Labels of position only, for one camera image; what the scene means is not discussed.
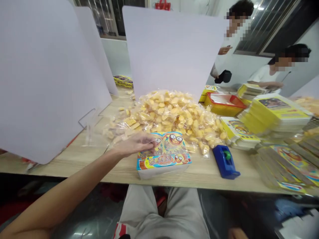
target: white shirt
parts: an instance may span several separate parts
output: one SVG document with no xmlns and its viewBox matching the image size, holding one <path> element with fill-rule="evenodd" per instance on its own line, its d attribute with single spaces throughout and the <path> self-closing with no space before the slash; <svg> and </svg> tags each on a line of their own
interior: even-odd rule
<svg viewBox="0 0 319 239">
<path fill-rule="evenodd" d="M 270 66 L 264 65 L 259 70 L 255 71 L 248 81 L 255 81 L 255 82 L 270 82 L 276 81 L 278 75 L 280 74 L 279 71 L 275 72 L 273 75 L 270 75 Z"/>
</svg>

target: hand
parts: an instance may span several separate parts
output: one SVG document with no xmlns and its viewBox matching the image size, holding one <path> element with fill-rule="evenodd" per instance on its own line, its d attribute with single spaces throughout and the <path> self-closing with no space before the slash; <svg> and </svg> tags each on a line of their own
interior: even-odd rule
<svg viewBox="0 0 319 239">
<path fill-rule="evenodd" d="M 126 158 L 131 154 L 143 150 L 149 149 L 154 151 L 154 147 L 155 138 L 151 134 L 139 132 L 132 135 L 129 139 L 116 144 L 114 150 L 116 150 L 123 158 Z"/>
<path fill-rule="evenodd" d="M 278 88 L 282 88 L 282 87 L 283 87 L 283 83 L 276 81 L 275 84 L 274 84 L 274 86 L 275 86 L 275 87 L 278 87 Z"/>
<path fill-rule="evenodd" d="M 221 47 L 219 49 L 218 55 L 226 55 L 231 48 L 233 48 L 233 47 L 232 46 Z"/>
</svg>

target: white divider board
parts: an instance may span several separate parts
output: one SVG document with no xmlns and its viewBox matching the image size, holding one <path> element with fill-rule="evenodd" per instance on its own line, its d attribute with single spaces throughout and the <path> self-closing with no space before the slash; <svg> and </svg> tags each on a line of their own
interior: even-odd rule
<svg viewBox="0 0 319 239">
<path fill-rule="evenodd" d="M 83 35 L 97 61 L 97 65 L 99 66 L 100 71 L 105 79 L 109 92 L 118 96 L 119 93 L 117 91 L 111 68 L 104 52 L 101 38 L 96 28 L 91 9 L 89 7 L 75 7 L 74 10 L 79 20 Z"/>
<path fill-rule="evenodd" d="M 0 148 L 46 164 L 111 96 L 68 1 L 1 1 L 0 34 Z"/>
<path fill-rule="evenodd" d="M 291 97 L 310 96 L 319 98 L 319 75 L 297 90 Z"/>
<path fill-rule="evenodd" d="M 122 11 L 135 96 L 167 89 L 198 101 L 228 21 L 128 6 Z"/>
</svg>

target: wrapped candy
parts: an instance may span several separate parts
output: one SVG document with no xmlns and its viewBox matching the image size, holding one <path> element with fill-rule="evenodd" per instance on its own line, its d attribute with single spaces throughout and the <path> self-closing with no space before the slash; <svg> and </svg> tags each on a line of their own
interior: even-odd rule
<svg viewBox="0 0 319 239">
<path fill-rule="evenodd" d="M 119 114 L 105 126 L 105 136 L 117 142 L 134 132 L 181 132 L 190 153 L 209 155 L 209 148 L 224 144 L 227 137 L 219 117 L 196 103 L 190 94 L 153 91 L 140 98 L 133 108 L 119 108 Z"/>
</svg>

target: blue object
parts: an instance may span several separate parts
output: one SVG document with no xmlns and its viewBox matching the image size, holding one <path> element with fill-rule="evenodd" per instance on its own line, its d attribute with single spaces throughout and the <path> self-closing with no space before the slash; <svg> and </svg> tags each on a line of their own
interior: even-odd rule
<svg viewBox="0 0 319 239">
<path fill-rule="evenodd" d="M 236 171 L 232 154 L 227 146 L 217 145 L 213 153 L 222 178 L 235 179 L 240 175 L 240 172 Z"/>
</svg>

